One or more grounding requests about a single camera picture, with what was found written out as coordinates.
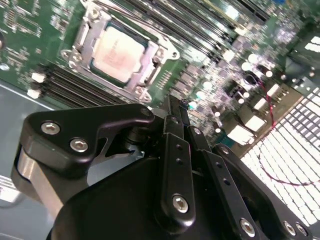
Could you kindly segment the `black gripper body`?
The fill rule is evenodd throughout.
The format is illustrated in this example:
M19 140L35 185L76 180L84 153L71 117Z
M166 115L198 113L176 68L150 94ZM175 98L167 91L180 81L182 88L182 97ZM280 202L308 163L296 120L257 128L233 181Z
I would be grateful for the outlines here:
M51 240L232 240L222 204L205 178L193 173L196 219L170 234L154 216L159 161L136 161L73 196L60 210Z

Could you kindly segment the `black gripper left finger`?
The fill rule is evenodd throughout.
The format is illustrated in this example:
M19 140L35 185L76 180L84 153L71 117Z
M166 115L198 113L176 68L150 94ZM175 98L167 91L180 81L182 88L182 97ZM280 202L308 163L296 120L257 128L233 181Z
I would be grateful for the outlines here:
M160 227L196 219L190 143L179 101L43 111L23 122L13 182L56 220L78 193L140 160L159 161L154 217Z

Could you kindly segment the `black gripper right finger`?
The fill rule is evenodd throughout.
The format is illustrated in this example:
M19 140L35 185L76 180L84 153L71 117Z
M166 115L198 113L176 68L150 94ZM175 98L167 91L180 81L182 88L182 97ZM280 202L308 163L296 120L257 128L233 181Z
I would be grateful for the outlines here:
M200 171L203 202L223 240L312 240L312 231L223 144L210 147L178 102L193 170Z

